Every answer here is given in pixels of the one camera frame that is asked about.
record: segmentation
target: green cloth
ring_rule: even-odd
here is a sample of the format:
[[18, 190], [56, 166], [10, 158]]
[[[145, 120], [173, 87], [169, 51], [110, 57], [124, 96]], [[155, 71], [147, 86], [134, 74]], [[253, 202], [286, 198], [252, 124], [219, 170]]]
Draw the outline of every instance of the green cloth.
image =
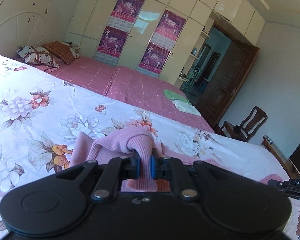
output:
[[163, 91], [163, 93], [164, 93], [164, 95], [165, 95], [168, 99], [170, 99], [170, 100], [180, 100], [180, 101], [182, 101], [182, 102], [185, 102], [185, 103], [187, 103], [187, 104], [190, 104], [190, 102], [189, 102], [188, 99], [186, 99], [185, 97], [183, 97], [183, 96], [181, 96], [181, 95], [178, 95], [177, 93], [175, 93], [175, 92], [173, 92], [173, 91], [171, 91], [171, 90], [169, 90], [169, 89], [165, 89], [165, 90]]

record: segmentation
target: wooden chair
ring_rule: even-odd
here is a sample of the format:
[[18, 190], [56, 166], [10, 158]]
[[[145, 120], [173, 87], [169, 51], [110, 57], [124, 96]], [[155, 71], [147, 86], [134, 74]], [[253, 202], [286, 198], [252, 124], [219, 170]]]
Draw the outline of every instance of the wooden chair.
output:
[[[251, 119], [255, 110], [256, 110], [256, 113], [255, 113], [254, 117], [248, 123], [248, 121]], [[236, 139], [236, 140], [243, 141], [243, 142], [248, 142], [256, 134], [258, 129], [267, 121], [267, 119], [268, 119], [267, 114], [264, 111], [262, 111], [259, 107], [255, 106], [252, 109], [250, 115], [246, 119], [244, 119], [242, 121], [242, 123], [239, 125], [240, 132], [235, 131], [234, 125], [227, 121], [224, 122], [223, 126], [221, 127], [221, 131], [223, 130], [223, 128], [226, 128], [227, 132], [230, 134], [232, 139]]]

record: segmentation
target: headboard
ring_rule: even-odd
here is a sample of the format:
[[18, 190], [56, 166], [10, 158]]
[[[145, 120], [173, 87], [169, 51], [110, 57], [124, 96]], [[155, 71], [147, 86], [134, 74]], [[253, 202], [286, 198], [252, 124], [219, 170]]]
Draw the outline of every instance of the headboard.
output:
[[0, 0], [0, 55], [13, 58], [20, 45], [61, 40], [60, 16], [52, 0]]

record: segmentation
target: orange striped pillow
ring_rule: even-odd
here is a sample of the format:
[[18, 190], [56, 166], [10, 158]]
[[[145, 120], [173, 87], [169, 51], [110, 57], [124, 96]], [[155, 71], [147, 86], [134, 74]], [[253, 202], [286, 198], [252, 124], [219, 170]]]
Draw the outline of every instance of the orange striped pillow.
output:
[[51, 54], [61, 57], [67, 64], [70, 64], [74, 61], [74, 56], [71, 52], [71, 49], [59, 41], [44, 44], [43, 47], [46, 48]]

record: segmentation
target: poster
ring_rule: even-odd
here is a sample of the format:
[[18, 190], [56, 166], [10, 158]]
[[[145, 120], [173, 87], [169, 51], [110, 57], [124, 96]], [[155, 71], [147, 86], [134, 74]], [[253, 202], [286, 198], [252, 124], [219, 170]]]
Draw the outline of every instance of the poster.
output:
[[98, 46], [95, 60], [115, 66], [127, 37], [128, 33], [107, 26]]
[[150, 42], [139, 66], [159, 75], [169, 53], [169, 50]]
[[145, 0], [118, 0], [108, 26], [129, 33]]
[[[139, 64], [139, 68], [137, 69], [139, 72], [147, 74], [149, 76], [158, 77], [160, 72], [167, 61], [167, 58], [172, 51], [176, 41], [182, 31], [183, 26], [186, 23], [186, 19], [165, 10], [164, 14], [161, 17], [161, 20], [154, 31], [154, 35], [152, 36], [150, 43], [147, 47], [147, 50], [142, 58], [141, 63]], [[156, 56], [149, 55], [149, 50], [151, 52], [157, 52]], [[162, 54], [164, 50], [164, 55], [166, 58], [163, 60]], [[149, 61], [150, 64], [145, 62], [150, 57], [160, 57], [160, 63], [158, 67], [152, 65], [152, 61]]]
[[145, 0], [118, 0], [99, 43], [95, 60], [116, 66]]

